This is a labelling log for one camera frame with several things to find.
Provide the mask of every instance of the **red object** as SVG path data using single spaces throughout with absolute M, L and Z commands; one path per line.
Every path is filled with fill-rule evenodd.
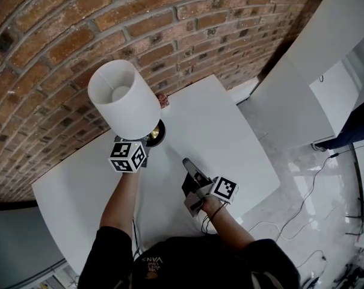
M 167 95 L 165 95 L 165 94 L 158 94 L 156 97 L 159 100 L 159 103 L 160 103 L 160 107 L 161 108 L 164 108 L 164 107 L 167 107 L 168 105 L 170 105 L 170 103 L 168 101 Z

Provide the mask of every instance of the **person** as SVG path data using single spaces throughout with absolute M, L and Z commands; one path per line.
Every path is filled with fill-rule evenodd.
M 255 241 L 216 197 L 205 199 L 203 211 L 218 234 L 169 238 L 134 261 L 138 179 L 139 173 L 124 173 L 108 201 L 79 289 L 299 288 L 297 269 L 275 241 Z
M 316 151 L 324 152 L 361 140 L 364 140 L 364 103 L 351 112 L 342 131 L 336 138 L 312 144 L 312 147 Z

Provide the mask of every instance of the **black t-shirt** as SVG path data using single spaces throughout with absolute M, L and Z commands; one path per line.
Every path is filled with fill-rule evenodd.
M 248 244 L 234 254 L 217 235 L 169 238 L 135 261 L 125 232 L 101 227 L 79 279 L 79 289 L 127 288 L 253 288 L 251 272 L 261 288 L 275 288 L 273 275 L 284 289 L 297 289 L 297 269 L 270 239 Z

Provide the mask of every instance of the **white lampshade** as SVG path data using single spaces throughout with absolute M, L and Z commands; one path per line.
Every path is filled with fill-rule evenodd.
M 126 60 L 114 60 L 98 68 L 88 85 L 88 95 L 121 138 L 142 138 L 159 122 L 158 98 L 135 66 Z

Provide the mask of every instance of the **white table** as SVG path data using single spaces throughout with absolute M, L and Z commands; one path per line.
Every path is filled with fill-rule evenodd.
M 185 157 L 211 178 L 223 175 L 239 183 L 228 206 L 234 218 L 279 186 L 265 151 L 214 75 L 171 95 L 169 101 L 161 117 L 166 137 L 151 150 L 148 168 L 141 169 L 135 219 L 144 249 L 167 237 L 202 234 L 199 219 L 184 206 Z M 106 132 L 32 185 L 48 229 L 77 273 L 121 177 L 107 160 L 113 140 L 113 132 Z

